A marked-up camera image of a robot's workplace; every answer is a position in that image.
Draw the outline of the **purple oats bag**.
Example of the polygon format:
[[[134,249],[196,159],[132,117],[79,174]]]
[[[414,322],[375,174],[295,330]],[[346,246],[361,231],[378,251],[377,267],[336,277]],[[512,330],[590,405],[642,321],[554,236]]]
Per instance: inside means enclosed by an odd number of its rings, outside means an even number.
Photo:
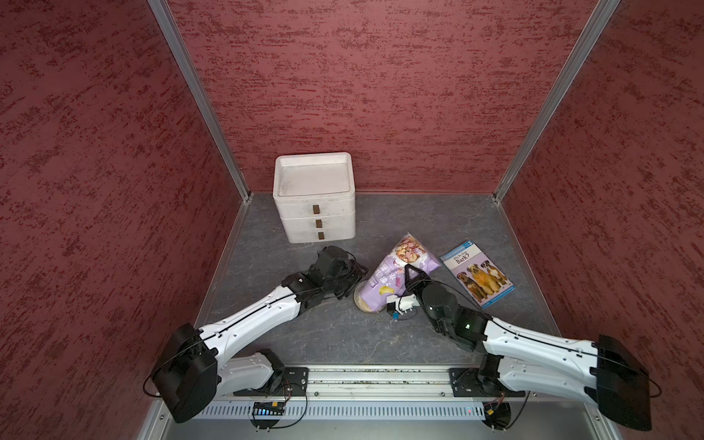
[[[440,260],[413,235],[407,233],[382,260],[374,273],[368,278],[372,288],[379,290],[387,298],[406,293],[404,287],[404,267],[412,264],[430,274],[440,267]]]

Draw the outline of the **green patterned breakfast bowl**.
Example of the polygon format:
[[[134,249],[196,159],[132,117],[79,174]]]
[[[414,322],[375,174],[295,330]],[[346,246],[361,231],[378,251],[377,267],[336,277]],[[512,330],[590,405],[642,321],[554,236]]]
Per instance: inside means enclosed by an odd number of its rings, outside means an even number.
[[[361,282],[353,293],[355,306],[363,313],[379,313],[386,306],[386,297],[379,290],[372,288],[367,280]]]

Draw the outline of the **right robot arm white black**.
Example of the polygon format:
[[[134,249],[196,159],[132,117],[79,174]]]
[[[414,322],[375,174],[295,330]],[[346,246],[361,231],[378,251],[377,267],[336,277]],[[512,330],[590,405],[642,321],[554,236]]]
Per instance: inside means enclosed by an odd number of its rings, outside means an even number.
[[[618,339],[577,340],[535,332],[458,302],[449,285],[412,265],[405,288],[418,300],[434,331],[483,356],[476,385],[491,396],[537,392],[595,406],[614,423],[652,430],[655,383]]]

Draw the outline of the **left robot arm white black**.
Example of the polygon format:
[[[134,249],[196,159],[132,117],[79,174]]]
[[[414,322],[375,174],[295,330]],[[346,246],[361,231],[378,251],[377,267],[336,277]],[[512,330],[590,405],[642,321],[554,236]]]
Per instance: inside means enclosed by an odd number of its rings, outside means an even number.
[[[148,374],[156,397],[174,422],[184,423],[222,395],[278,392],[285,370],[282,361],[268,349],[248,357],[240,357],[239,352],[324,300],[349,297],[367,272],[348,251],[324,247],[307,271],[287,276],[258,302],[200,328],[183,324],[172,333]]]

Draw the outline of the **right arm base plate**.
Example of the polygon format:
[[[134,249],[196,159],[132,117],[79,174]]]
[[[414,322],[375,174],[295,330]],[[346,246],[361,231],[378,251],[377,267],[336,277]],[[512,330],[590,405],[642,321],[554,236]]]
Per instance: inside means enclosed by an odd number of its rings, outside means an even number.
[[[522,398],[526,396],[525,392],[509,390],[494,379],[480,379],[478,368],[450,368],[447,372],[455,398],[492,400],[502,397]]]

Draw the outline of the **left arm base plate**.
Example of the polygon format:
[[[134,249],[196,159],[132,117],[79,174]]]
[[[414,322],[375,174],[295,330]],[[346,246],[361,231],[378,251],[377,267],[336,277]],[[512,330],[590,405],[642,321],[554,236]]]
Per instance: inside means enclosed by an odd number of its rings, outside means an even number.
[[[284,367],[277,370],[259,389],[247,389],[234,392],[234,396],[255,397],[304,397],[309,379],[309,368]]]

